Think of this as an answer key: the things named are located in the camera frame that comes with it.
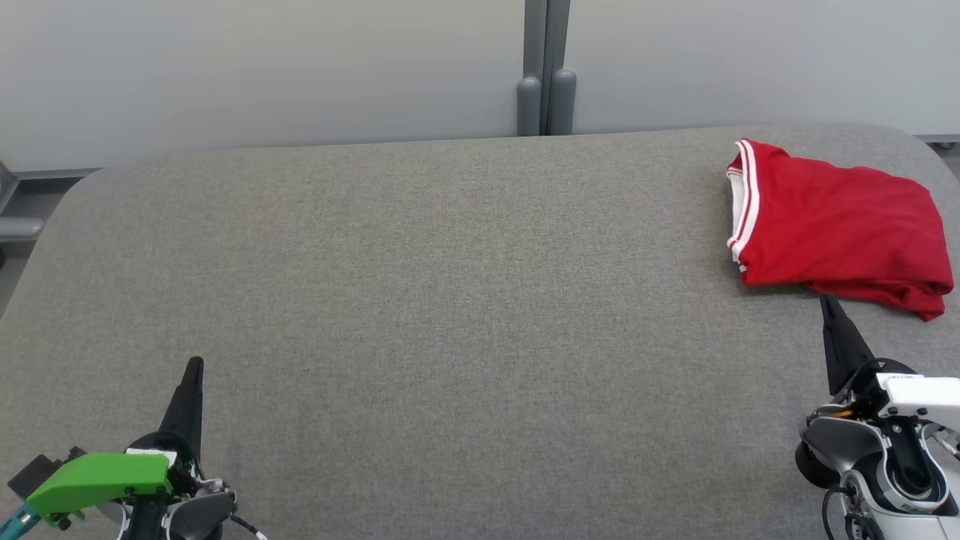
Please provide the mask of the grey partition post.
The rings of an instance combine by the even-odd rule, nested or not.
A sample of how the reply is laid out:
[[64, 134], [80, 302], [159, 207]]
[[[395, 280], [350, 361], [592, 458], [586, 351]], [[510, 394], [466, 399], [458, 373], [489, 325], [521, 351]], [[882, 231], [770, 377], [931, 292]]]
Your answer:
[[548, 0], [544, 42], [546, 136], [569, 136], [573, 131], [577, 74], [565, 66], [567, 31], [572, 0]]
[[523, 74], [515, 86], [515, 134], [537, 137], [541, 133], [548, 0], [524, 0], [523, 6]]

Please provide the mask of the grey fabric sofa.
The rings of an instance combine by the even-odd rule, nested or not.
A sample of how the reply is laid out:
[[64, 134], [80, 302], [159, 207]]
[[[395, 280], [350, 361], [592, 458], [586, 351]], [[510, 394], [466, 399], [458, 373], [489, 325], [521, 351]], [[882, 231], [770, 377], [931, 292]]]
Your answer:
[[725, 243], [742, 137], [919, 182], [958, 286], [874, 353], [960, 375], [960, 181], [867, 125], [204, 151], [70, 189], [0, 316], [0, 520], [205, 359], [202, 468], [268, 540], [824, 540], [821, 310]]

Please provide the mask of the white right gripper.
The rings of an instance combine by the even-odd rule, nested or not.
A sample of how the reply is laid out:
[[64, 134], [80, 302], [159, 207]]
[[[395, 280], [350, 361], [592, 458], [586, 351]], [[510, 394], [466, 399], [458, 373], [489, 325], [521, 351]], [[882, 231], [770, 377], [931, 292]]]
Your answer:
[[923, 376], [901, 362], [877, 360], [836, 295], [820, 297], [820, 312], [830, 396], [849, 387], [857, 417], [916, 419], [960, 433], [960, 377]]

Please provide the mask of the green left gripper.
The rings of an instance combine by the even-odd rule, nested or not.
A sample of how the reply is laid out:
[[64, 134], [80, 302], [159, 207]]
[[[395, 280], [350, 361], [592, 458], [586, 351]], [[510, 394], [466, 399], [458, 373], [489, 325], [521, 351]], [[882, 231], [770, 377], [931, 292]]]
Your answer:
[[202, 448], [204, 373], [205, 360], [190, 358], [159, 431], [138, 438], [124, 451], [87, 452], [63, 464], [26, 505], [48, 525], [58, 526], [103, 503], [192, 494]]

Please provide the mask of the grey partition foot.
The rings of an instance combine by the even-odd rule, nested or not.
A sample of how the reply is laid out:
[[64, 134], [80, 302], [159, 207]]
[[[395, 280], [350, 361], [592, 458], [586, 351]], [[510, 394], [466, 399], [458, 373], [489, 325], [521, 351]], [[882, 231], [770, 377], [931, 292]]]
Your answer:
[[20, 179], [0, 160], [0, 242], [34, 242], [41, 235], [46, 221], [36, 217], [3, 217]]

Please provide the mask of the red jersey with white sleeves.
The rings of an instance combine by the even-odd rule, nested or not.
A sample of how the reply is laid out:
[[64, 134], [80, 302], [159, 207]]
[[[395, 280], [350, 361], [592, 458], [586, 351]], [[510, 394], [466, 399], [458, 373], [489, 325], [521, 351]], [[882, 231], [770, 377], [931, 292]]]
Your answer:
[[953, 290], [942, 218], [919, 182], [751, 138], [735, 149], [727, 248], [745, 283], [850, 284], [903, 299]]

